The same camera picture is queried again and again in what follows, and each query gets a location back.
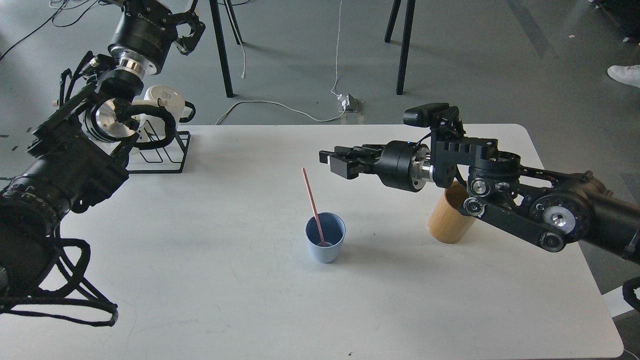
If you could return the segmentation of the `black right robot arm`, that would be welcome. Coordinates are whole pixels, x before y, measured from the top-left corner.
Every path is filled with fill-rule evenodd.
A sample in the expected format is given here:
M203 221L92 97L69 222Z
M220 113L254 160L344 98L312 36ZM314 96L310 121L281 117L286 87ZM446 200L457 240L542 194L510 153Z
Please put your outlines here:
M592 171L562 173L523 166L516 153L493 138L468 137L460 110L446 102L406 110L403 123L429 129L417 142L336 146L318 159L348 180L374 174L386 187L419 192L426 183L442 189L462 180L461 215L480 219L551 253L584 241L638 264L640 212L612 196Z

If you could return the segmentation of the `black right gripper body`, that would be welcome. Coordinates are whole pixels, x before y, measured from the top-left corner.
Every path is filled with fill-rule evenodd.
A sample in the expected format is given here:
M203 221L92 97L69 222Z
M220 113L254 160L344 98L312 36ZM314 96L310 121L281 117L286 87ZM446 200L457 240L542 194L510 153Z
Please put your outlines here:
M432 181L431 152L426 145L391 141L375 162L374 174L387 187L418 192Z

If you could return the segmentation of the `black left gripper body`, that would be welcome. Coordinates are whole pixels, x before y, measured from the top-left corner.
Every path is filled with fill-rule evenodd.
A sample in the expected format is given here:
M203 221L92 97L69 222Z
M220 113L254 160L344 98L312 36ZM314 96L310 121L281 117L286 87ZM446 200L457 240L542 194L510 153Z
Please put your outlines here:
M172 12L124 11L107 47L112 57L125 54L146 59L146 72L157 75L163 70L170 46L178 38L176 28L162 22Z

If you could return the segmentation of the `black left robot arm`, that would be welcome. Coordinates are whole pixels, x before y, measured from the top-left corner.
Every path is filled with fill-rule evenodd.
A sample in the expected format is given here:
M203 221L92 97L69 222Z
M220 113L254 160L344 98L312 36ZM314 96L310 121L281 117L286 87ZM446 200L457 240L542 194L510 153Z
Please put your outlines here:
M61 314L53 319L111 327L118 307L85 274L90 246L63 238L69 213L82 214L109 199L130 177L130 152L183 151L178 124L187 123L167 100L135 101L146 75L163 70L172 45L194 51L205 30L198 2L175 13L158 0L115 0L122 15L107 54L88 52L61 75L57 110L33 132L27 152L35 162L1 191L1 312L44 317L19 306L84 306L109 313L105 321Z

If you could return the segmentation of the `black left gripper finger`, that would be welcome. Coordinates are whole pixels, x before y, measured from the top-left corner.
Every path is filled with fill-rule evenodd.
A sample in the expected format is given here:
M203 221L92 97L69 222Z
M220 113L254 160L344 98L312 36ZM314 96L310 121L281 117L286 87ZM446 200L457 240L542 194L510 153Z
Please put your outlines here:
M173 43L182 55L190 55L198 46L206 26L199 18L197 11L198 0L188 0L186 10L173 13ZM178 34L178 27L187 25L189 32L186 35Z
M173 11L160 0L124 0L122 12L131 16L142 18L165 18L173 14Z

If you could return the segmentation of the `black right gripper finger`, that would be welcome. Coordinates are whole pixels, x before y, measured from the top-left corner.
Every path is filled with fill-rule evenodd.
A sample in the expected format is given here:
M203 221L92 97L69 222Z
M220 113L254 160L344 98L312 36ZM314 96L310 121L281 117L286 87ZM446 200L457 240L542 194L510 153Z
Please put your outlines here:
M355 158L345 158L339 156L329 156L327 164L330 171L347 180L358 178L360 174L375 174L375 165L379 162L380 156L359 156Z
M372 164L381 157L386 145L364 144L361 146L335 146L333 150L320 150L318 159L322 164L329 163L329 157L337 157L343 161L356 161L363 164Z

